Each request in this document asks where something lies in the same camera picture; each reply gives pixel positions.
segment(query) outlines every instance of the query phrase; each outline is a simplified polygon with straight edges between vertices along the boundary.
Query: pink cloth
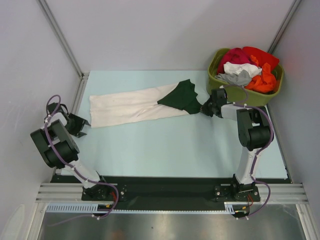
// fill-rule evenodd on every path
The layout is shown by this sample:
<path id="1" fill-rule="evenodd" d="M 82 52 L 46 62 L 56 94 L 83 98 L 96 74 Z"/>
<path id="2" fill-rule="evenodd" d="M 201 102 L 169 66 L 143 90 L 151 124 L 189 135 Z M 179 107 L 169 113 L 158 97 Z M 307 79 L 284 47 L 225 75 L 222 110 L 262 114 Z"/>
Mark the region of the pink cloth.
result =
<path id="1" fill-rule="evenodd" d="M 224 74 L 224 64 L 230 62 L 232 64 L 252 64 L 258 66 L 251 60 L 250 56 L 246 54 L 241 48 L 230 49 L 221 59 L 216 74 Z"/>

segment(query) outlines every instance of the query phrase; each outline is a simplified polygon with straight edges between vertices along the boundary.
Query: laundry basket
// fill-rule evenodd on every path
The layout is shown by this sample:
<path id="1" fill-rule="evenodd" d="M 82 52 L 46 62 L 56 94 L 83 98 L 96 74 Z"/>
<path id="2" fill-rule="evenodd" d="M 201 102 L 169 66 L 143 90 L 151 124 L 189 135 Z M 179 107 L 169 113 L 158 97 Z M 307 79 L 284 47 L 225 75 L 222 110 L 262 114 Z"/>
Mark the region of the laundry basket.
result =
<path id="1" fill-rule="evenodd" d="M 222 57 L 229 50 L 230 50 L 229 48 L 219 49 L 214 55 L 213 60 L 208 68 L 209 77 L 208 77 L 206 90 L 210 95 L 211 95 L 212 89 L 218 89 L 221 85 L 229 84 L 223 80 L 214 78 L 214 76 L 217 75 L 218 65 Z M 282 80 L 284 77 L 284 69 L 280 64 L 278 64 L 273 69 L 272 74 L 275 76 L 275 79 L 276 79 L 276 85 L 273 92 L 271 92 L 270 94 L 263 94 L 260 92 L 245 89 L 248 93 L 248 99 L 247 101 L 245 101 L 246 104 L 248 104 L 249 106 L 264 106 L 270 101 L 270 99 L 275 97 L 280 92 Z M 225 90 L 227 92 L 229 102 L 238 102 L 246 98 L 246 94 L 244 93 L 243 89 L 239 87 L 230 86 L 228 88 L 225 88 Z"/>

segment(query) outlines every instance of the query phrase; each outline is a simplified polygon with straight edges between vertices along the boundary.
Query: white cloth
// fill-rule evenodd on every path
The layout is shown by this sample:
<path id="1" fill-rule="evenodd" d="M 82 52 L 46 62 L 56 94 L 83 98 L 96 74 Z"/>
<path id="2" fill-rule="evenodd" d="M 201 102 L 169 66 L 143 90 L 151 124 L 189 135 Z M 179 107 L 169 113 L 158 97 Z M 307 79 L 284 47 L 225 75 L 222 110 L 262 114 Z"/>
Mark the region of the white cloth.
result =
<path id="1" fill-rule="evenodd" d="M 158 104 L 178 83 L 138 91 L 90 96 L 92 128 L 188 115 L 184 110 Z"/>
<path id="2" fill-rule="evenodd" d="M 262 68 L 258 68 L 257 66 L 252 65 L 250 63 L 233 64 L 229 61 L 223 65 L 223 68 L 226 74 L 236 74 L 236 75 L 239 75 L 243 70 L 246 70 L 249 73 L 250 78 L 253 78 L 259 75 L 262 71 Z"/>

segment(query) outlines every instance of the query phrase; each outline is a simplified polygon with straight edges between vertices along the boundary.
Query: gray cloth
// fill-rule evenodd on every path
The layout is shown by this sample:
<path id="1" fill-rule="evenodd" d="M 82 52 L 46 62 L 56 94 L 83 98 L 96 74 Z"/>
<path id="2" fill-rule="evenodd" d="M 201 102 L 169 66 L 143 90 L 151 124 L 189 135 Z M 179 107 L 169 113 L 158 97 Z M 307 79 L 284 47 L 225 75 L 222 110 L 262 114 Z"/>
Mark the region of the gray cloth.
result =
<path id="1" fill-rule="evenodd" d="M 219 73 L 217 76 L 215 76 L 215 78 L 223 80 L 229 84 L 236 84 L 242 87 L 247 86 L 252 80 L 249 73 L 246 70 L 242 70 L 239 75 L 236 75 L 235 73 Z"/>

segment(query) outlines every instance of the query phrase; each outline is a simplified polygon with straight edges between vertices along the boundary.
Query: dark green cloth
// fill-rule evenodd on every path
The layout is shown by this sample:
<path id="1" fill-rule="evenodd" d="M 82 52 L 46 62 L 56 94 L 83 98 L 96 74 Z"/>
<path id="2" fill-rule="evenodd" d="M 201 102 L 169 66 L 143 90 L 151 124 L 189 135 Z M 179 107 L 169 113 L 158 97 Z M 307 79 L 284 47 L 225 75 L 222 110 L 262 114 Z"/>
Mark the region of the dark green cloth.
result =
<path id="1" fill-rule="evenodd" d="M 185 110 L 189 114 L 200 112 L 201 104 L 197 100 L 195 85 L 190 79 L 178 83 L 176 88 L 157 103 L 179 110 Z"/>

